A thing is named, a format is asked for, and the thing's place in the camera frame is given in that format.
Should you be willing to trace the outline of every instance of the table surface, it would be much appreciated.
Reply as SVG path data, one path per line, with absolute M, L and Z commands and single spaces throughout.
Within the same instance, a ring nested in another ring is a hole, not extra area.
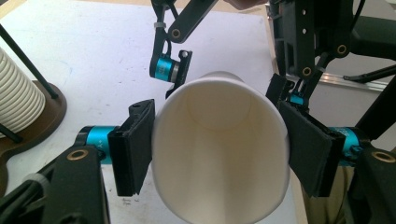
M 249 14 L 213 11 L 185 44 L 173 46 L 173 58 L 180 49 L 193 50 L 187 81 L 223 70 L 266 92 L 273 74 L 266 21 Z M 71 0 L 27 1 L 0 20 L 68 106 L 55 133 L 8 161 L 7 192 L 70 147 L 82 127 L 121 125 L 128 106 L 142 100 L 155 99 L 161 109 L 171 84 L 149 77 L 155 20 L 151 7 Z M 34 79 L 6 43 L 0 46 Z M 161 201 L 150 169 L 134 197 L 118 197 L 112 167 L 103 165 L 102 171 L 113 223 L 184 223 Z M 259 223 L 306 223 L 301 189 L 298 182 L 292 188 L 291 180 L 283 203 Z

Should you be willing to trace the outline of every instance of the black rod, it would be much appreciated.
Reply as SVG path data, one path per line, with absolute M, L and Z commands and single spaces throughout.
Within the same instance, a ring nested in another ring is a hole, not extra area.
M 33 63 L 29 58 L 23 53 L 21 48 L 12 39 L 12 37 L 7 33 L 6 29 L 0 24 L 0 36 L 6 41 L 9 47 L 14 50 L 15 54 L 21 59 L 21 61 L 26 65 L 26 67 L 32 72 L 32 74 L 37 78 L 37 81 L 47 90 L 52 99 L 58 98 L 58 93 L 56 93 L 46 79 L 40 74 L 40 72 L 35 68 Z
M 370 137 L 370 140 L 377 139 L 396 122 L 395 96 L 396 77 L 379 94 L 356 125 Z

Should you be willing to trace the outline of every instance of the paper cup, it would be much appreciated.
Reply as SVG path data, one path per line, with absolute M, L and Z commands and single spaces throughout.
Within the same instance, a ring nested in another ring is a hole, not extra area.
M 177 89 L 157 115 L 152 143 L 156 189 L 190 223 L 254 223 L 283 201 L 286 125 L 233 74 L 211 73 Z

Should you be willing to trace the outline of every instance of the white surface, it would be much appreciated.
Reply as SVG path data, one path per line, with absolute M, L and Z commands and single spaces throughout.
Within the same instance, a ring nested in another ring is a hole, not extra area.
M 230 73 L 175 91 L 152 139 L 156 189 L 190 223 L 254 223 L 283 201 L 290 179 L 286 125 L 264 95 Z
M 8 161 L 7 192 L 70 147 L 82 127 L 120 125 L 128 106 L 138 101 L 152 98 L 157 110 L 163 106 L 171 85 L 149 77 L 155 20 L 151 7 L 47 0 L 27 1 L 0 20 L 68 103 L 52 136 Z M 272 67 L 262 17 L 209 13 L 183 46 L 174 45 L 174 59 L 181 47 L 193 51 L 187 81 L 225 70 L 265 93 Z M 159 198 L 151 170 L 141 195 L 132 198 L 116 196 L 111 166 L 103 172 L 113 223 L 184 223 Z M 283 203 L 260 223 L 296 223 L 293 206 L 288 188 Z

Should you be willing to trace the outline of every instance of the metal screw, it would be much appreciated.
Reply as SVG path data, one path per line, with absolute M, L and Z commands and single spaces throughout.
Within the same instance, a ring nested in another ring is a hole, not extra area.
M 178 29 L 175 29 L 172 31 L 172 37 L 173 38 L 179 38 L 180 37 L 180 31 Z

